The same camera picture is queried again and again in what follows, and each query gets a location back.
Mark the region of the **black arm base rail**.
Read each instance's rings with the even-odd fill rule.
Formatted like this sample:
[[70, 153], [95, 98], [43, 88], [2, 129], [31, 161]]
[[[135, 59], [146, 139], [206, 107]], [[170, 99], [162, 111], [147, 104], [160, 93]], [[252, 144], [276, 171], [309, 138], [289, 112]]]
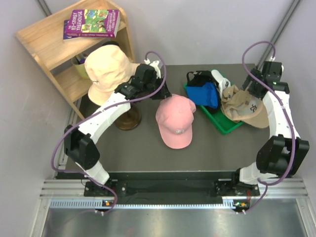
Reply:
[[106, 186], [118, 204], [220, 204], [224, 197], [260, 196], [258, 186], [243, 185], [232, 171], [111, 172]]

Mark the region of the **cream bucket hat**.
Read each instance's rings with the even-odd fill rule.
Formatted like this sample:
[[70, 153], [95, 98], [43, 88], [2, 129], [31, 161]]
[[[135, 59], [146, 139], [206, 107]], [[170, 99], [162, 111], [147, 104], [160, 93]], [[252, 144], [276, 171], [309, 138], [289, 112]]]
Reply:
[[89, 99], [102, 106], [124, 82], [135, 75], [139, 63], [132, 63], [117, 45], [106, 45], [88, 55], [85, 70], [92, 81], [88, 90]]

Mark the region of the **tan baseball cap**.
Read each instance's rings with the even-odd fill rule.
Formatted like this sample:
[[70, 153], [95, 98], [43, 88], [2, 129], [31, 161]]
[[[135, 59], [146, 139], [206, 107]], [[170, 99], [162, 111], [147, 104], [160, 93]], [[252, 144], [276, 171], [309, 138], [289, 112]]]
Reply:
[[243, 121], [261, 129], [269, 126], [268, 113], [262, 100], [235, 85], [223, 90], [221, 111], [234, 122]]

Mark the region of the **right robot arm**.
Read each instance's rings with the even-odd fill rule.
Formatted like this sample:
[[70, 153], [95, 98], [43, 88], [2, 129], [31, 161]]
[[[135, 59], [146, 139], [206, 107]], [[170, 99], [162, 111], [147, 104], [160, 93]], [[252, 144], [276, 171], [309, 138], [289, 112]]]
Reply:
[[248, 188], [269, 178], [291, 177], [296, 174], [310, 145], [295, 129], [289, 107], [289, 87], [281, 82], [282, 63], [265, 61], [261, 70], [253, 68], [243, 89], [261, 99], [267, 111], [270, 137], [251, 165], [238, 169], [230, 183], [235, 195], [243, 195]]

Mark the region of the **pink baseball cap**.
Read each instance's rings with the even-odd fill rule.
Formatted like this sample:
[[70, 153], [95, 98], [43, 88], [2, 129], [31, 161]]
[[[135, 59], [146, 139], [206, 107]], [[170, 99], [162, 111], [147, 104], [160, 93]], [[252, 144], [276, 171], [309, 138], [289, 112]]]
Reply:
[[161, 138], [172, 149], [183, 149], [193, 139], [192, 124], [196, 106], [189, 98], [172, 94], [162, 100], [156, 111]]

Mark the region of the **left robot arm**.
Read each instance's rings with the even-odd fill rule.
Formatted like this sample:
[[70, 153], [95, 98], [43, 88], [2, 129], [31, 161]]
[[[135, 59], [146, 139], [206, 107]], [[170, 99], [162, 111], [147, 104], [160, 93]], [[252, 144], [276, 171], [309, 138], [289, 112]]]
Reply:
[[121, 83], [109, 99], [78, 127], [69, 125], [65, 129], [64, 152], [84, 172], [96, 181], [95, 190], [102, 196], [112, 190], [108, 172], [99, 161], [100, 153], [96, 147], [101, 135], [121, 115], [131, 109], [131, 104], [147, 98], [162, 100], [171, 93], [160, 71], [160, 61], [146, 59], [136, 68], [129, 82]]

